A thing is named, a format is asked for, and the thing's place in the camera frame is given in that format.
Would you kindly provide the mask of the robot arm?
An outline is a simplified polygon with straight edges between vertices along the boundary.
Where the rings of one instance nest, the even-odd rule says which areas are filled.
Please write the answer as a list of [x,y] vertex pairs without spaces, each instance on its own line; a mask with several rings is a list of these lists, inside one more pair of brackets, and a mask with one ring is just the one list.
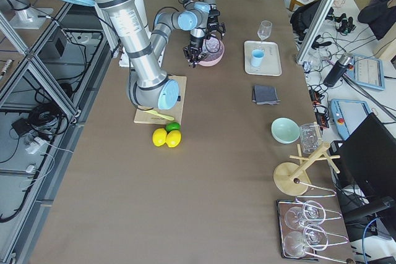
[[223,22],[220,23],[218,20],[220,11],[217,8],[216,0],[178,0],[178,2],[181,3],[186,10],[200,9],[203,13],[201,23],[191,31],[192,36],[196,36],[197,38],[205,36],[205,38],[209,40],[215,33],[219,33],[220,39],[223,39],[226,28],[225,24]]
[[181,12],[161,13],[154,29],[147,30],[143,0],[62,0],[81,6],[97,6],[107,12],[130,62],[127,94],[132,104],[148,108],[171,109],[179,96],[178,83],[161,69],[158,59],[173,30],[190,33],[183,52],[190,66],[206,57],[202,47],[213,32],[225,34],[225,25],[216,0],[179,0]]

